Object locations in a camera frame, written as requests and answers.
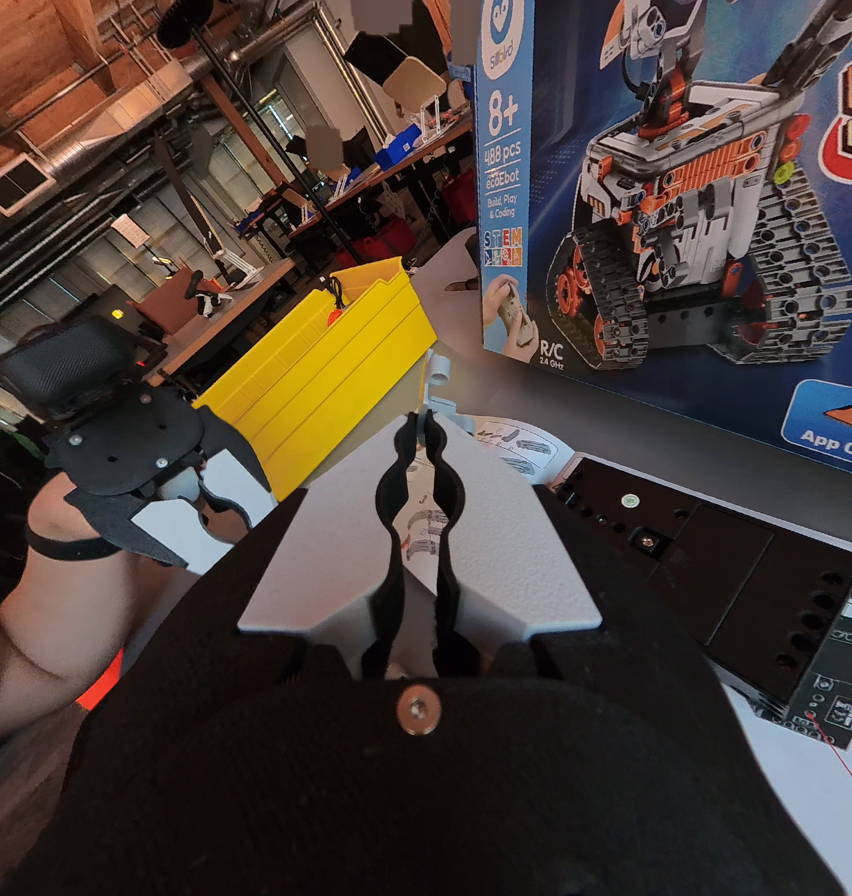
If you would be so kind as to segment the brown cardboard box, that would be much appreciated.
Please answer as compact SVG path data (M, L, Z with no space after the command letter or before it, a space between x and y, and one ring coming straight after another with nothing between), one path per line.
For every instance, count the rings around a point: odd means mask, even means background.
M128 305L135 309L142 321L139 332L142 336L161 341L164 335L174 335L190 321L203 320L199 311L199 300L192 293L185 298L189 283L195 274L189 267L181 267L171 278L141 301L128 300Z

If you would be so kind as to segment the small grey connector brick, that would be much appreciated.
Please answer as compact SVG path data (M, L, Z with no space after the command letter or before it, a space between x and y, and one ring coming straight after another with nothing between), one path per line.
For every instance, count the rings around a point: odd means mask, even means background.
M448 357L437 355L433 349L428 349L426 360L422 370L420 383L420 406L417 412L417 437L420 444L425 445L424 425L427 411L433 415L443 415L454 422L469 435L475 434L475 421L468 416L462 416L456 412L456 404L434 394L434 390L448 384L451 373L451 361Z

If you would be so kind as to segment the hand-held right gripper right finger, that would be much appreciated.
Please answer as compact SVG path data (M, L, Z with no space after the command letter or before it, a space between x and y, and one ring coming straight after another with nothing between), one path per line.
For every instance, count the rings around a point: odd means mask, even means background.
M426 414L440 536L436 646L442 678L546 633L594 630L601 612L528 480L443 415Z

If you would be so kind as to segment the wooden work table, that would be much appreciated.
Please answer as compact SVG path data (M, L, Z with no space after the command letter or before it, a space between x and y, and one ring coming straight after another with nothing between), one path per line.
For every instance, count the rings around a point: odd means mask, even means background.
M292 260L266 265L259 283L246 289L234 290L211 318L197 315L174 335L165 337L167 352L164 360L150 365L143 379L152 385L160 385L163 383L164 375L175 375L181 367L190 363L208 343L224 332L229 325L238 321L243 313L294 269L295 263Z

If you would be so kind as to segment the black battery box brick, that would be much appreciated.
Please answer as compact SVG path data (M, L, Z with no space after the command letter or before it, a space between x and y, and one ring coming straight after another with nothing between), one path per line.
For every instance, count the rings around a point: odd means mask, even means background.
M852 547L587 456L552 485L637 570L724 684L785 722L852 589Z

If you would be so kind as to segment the white instruction booklet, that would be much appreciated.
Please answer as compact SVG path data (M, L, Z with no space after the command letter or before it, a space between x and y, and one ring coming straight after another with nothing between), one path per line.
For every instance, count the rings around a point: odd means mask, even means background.
M545 431L517 420L475 417L476 438L533 485L550 485L574 452ZM433 469L419 448L407 471L409 501L395 525L407 570L436 593L444 523L432 496ZM852 746L833 750L801 715L794 728L756 715L748 701L723 686L756 759L811 844L852 894Z

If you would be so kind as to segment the red crate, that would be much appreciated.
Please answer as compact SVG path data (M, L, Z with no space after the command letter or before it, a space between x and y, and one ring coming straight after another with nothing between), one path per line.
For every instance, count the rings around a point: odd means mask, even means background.
M432 238L432 225L421 220L409 222L397 214L381 219L377 226L366 219L352 219L342 223L363 263L375 263L395 257L402 258L406 269L425 263L430 256L426 244Z

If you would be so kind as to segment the person's left hand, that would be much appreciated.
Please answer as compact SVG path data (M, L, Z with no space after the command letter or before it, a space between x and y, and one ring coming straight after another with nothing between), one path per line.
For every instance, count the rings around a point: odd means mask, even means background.
M75 484L65 472L54 475L40 489L28 510L28 528L36 535L57 542L100 538L83 514L65 498Z

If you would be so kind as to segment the black wristband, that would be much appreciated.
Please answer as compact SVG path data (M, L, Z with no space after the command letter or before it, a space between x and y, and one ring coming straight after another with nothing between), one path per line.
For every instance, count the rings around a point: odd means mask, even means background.
M88 562L118 554L121 548L102 537L63 541L48 539L25 527L28 546L37 554L57 562Z

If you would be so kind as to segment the red orange panel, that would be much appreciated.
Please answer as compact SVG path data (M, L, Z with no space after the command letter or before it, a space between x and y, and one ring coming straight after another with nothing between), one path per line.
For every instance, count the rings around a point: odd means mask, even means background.
M110 666L84 693L77 698L76 704L85 711L93 711L104 700L108 693L118 684L121 676L124 649L119 650Z

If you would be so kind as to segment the person's left forearm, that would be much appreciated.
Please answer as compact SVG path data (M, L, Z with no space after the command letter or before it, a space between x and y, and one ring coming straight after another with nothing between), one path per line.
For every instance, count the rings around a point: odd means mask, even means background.
M69 563L29 548L0 605L0 739L80 697L154 611L197 579L126 552Z

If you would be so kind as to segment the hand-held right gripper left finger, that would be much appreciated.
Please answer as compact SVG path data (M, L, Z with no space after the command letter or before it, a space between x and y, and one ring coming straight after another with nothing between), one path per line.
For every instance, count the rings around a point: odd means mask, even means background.
M309 488L251 600L242 632L336 648L354 678L382 678L405 610L394 520L408 500L417 415L393 420Z

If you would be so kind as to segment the blue robot kit box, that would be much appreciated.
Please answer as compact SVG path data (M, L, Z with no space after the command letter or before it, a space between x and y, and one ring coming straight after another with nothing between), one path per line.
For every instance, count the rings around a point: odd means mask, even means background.
M481 3L483 345L852 472L852 1Z

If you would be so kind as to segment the yellow plastic bin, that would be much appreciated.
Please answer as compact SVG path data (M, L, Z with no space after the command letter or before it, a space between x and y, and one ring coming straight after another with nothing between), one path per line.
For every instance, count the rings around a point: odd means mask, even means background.
M285 499L436 341L400 257L338 271L335 297L315 289L193 406L208 406L251 444Z

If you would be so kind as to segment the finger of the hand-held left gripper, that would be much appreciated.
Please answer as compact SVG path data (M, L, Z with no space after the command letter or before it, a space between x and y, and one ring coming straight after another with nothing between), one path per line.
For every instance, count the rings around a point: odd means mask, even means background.
M258 526L277 506L269 484L262 485L227 448L206 460L200 485L209 498L234 509L247 527Z
M216 511L204 500L200 507L184 498L153 501L131 522L185 561L190 571L208 571L249 528L235 510Z

